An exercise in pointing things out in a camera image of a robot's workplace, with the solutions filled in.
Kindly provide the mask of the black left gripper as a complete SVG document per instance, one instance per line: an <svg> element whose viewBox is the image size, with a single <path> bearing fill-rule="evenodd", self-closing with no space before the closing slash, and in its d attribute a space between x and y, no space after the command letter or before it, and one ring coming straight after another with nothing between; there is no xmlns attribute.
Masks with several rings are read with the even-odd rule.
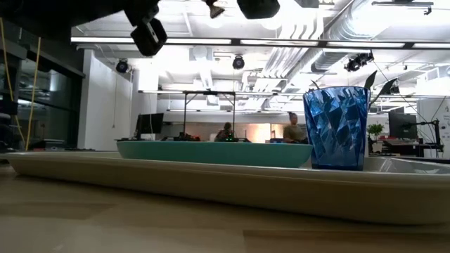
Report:
<svg viewBox="0 0 450 253"><path fill-rule="evenodd" d="M167 41L162 23L154 18L159 12L159 1L127 0L124 5L124 13L131 26L137 26L131 37L139 52L146 57L155 56Z"/></svg>

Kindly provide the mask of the teal shallow plate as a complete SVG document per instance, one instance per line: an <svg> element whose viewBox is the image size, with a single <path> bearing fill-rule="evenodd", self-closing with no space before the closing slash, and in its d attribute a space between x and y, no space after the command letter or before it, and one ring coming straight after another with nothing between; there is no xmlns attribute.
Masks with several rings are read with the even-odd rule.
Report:
<svg viewBox="0 0 450 253"><path fill-rule="evenodd" d="M117 149L124 159L285 168L301 167L312 152L308 144L195 141L118 141Z"/></svg>

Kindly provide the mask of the blue faceted plastic cup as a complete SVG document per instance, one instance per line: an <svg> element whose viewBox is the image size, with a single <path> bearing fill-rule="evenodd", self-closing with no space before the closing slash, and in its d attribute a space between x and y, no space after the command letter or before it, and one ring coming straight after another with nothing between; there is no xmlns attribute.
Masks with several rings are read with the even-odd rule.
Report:
<svg viewBox="0 0 450 253"><path fill-rule="evenodd" d="M360 86L328 87L303 95L314 169L363 169L370 96L370 90Z"/></svg>

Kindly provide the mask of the cream rectangular serving tray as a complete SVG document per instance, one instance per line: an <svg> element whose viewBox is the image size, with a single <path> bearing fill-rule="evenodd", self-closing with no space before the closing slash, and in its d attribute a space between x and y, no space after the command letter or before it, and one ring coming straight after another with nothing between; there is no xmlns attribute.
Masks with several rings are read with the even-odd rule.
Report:
<svg viewBox="0 0 450 253"><path fill-rule="evenodd" d="M22 175L370 223L450 223L450 164L372 159L363 171L6 153Z"/></svg>

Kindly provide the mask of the long ceiling light strip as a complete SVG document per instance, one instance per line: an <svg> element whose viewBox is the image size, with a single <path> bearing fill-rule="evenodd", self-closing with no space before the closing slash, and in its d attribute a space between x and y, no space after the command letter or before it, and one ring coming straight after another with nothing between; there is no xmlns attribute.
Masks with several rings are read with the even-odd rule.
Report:
<svg viewBox="0 0 450 253"><path fill-rule="evenodd" d="M450 42L429 41L327 41L312 39L224 39L170 37L168 46L254 46L278 48L348 48L380 50L450 50Z"/></svg>

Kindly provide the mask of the black computer monitor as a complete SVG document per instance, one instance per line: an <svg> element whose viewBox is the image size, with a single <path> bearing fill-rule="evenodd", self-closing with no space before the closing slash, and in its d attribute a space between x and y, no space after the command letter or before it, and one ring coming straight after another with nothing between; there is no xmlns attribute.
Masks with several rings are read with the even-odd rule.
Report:
<svg viewBox="0 0 450 253"><path fill-rule="evenodd" d="M389 112L390 137L417 139L417 119L415 115Z"/></svg>
<svg viewBox="0 0 450 253"><path fill-rule="evenodd" d="M136 121L134 137L141 140L142 134L160 134L163 125L163 113L140 114Z"/></svg>

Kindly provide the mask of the person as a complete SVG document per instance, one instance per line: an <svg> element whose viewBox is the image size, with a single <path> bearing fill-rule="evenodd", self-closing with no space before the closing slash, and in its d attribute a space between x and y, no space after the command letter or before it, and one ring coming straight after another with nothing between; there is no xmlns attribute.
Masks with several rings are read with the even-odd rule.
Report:
<svg viewBox="0 0 450 253"><path fill-rule="evenodd" d="M285 143L308 144L307 135L298 125L298 118L294 112L289 112L290 124L283 128L283 141Z"/></svg>
<svg viewBox="0 0 450 253"><path fill-rule="evenodd" d="M220 130L214 138L215 142L236 142L236 137L230 122L226 122L224 128Z"/></svg>

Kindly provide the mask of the green snake plant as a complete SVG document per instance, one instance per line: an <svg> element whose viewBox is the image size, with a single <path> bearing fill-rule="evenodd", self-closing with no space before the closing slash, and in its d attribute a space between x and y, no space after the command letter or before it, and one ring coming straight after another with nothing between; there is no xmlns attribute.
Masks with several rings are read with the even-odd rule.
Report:
<svg viewBox="0 0 450 253"><path fill-rule="evenodd" d="M366 89L371 89L372 85L374 84L375 81L375 76L377 75L377 70L375 72L373 72L372 74L370 74L365 81L364 87ZM368 104L368 108L371 108L372 105L374 104L374 102L377 101L377 99L379 99L379 97L384 96L384 95L388 95L392 89L392 87L394 86L394 83L397 81L397 78L394 79L390 79L388 80L383 87L381 88L380 92L373 98L370 100L369 104Z"/></svg>

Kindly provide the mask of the small leafy potted plant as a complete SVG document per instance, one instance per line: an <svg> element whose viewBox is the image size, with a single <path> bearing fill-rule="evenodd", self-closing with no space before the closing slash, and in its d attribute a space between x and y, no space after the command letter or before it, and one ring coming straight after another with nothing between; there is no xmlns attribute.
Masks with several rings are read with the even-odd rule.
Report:
<svg viewBox="0 0 450 253"><path fill-rule="evenodd" d="M370 124L367 128L369 153L381 153L383 143L379 141L379 135L383 132L382 124Z"/></svg>

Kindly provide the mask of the white cabinet with stickers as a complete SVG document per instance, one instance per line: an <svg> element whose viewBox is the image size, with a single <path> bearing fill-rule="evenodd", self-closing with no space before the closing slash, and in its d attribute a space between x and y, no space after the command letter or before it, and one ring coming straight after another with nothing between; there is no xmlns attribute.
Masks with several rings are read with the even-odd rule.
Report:
<svg viewBox="0 0 450 253"><path fill-rule="evenodd" d="M442 146L441 151L424 149L424 156L450 160L450 97L419 100L417 111L417 122L430 123L418 126L419 137L424 143Z"/></svg>

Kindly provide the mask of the black metal frame stand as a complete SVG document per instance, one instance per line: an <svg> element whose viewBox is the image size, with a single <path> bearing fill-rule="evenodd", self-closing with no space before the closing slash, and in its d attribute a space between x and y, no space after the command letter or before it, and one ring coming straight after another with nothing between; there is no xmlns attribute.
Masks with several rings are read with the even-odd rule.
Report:
<svg viewBox="0 0 450 253"><path fill-rule="evenodd" d="M188 104L193 101L197 96L205 97L204 105L195 105L193 109L194 112L232 112L233 122L232 129L235 126L236 120L236 97L237 93L235 91L213 91L210 89L204 91L182 91L184 95L184 107L183 107L183 131L182 137L186 137L186 116L188 112ZM220 105L220 98L225 98L229 104L232 106L230 110L222 110Z"/></svg>

